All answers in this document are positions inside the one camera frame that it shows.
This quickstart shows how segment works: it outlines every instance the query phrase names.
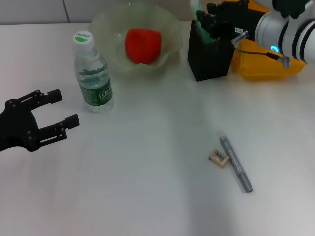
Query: barcode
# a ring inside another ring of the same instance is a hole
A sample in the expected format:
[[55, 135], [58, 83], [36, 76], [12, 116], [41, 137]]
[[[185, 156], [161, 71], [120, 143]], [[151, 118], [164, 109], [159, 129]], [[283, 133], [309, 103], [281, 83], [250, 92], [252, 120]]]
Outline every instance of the barcode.
[[216, 156], [221, 163], [223, 163], [226, 158], [224, 155], [221, 155], [217, 150], [215, 151], [214, 156]]

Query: black holder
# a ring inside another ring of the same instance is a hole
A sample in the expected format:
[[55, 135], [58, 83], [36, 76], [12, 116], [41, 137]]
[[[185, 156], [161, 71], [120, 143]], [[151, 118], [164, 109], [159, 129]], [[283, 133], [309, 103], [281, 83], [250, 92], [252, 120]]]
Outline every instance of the black holder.
[[36, 151], [67, 138], [66, 129], [80, 125], [78, 115], [67, 117], [64, 121], [39, 129], [32, 110], [62, 100], [60, 91], [54, 90], [44, 95], [36, 90], [19, 99], [10, 99], [0, 114], [0, 151], [21, 146], [28, 151]]
[[230, 39], [214, 40], [205, 43], [202, 39], [197, 21], [192, 21], [188, 63], [197, 81], [226, 76], [234, 54]]

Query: clear bowl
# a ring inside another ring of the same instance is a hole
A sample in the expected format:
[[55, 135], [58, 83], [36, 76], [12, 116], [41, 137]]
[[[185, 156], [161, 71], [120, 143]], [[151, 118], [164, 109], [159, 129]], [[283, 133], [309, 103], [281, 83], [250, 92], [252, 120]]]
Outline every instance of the clear bowl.
[[[136, 64], [126, 55], [125, 38], [131, 28], [155, 30], [162, 34], [161, 54], [153, 63]], [[88, 31], [110, 68], [123, 73], [160, 67], [171, 53], [183, 46], [182, 26], [178, 19], [164, 8], [149, 3], [125, 3], [108, 8], [92, 20]]]

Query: water bottle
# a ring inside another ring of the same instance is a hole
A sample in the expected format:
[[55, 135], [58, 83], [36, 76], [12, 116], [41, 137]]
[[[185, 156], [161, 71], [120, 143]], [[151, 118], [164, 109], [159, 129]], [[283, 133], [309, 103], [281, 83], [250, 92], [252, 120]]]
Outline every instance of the water bottle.
[[114, 99], [107, 64], [94, 47], [92, 34], [88, 31], [77, 32], [73, 41], [74, 71], [87, 107], [93, 112], [110, 110]]

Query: green label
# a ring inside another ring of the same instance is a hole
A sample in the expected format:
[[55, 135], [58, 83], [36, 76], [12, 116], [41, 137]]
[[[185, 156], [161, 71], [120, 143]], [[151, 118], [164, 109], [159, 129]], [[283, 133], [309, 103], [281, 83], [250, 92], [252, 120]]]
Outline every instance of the green label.
[[89, 89], [80, 86], [80, 89], [85, 102], [92, 106], [104, 105], [109, 102], [113, 96], [112, 86], [110, 85], [109, 79], [108, 82], [100, 88]]

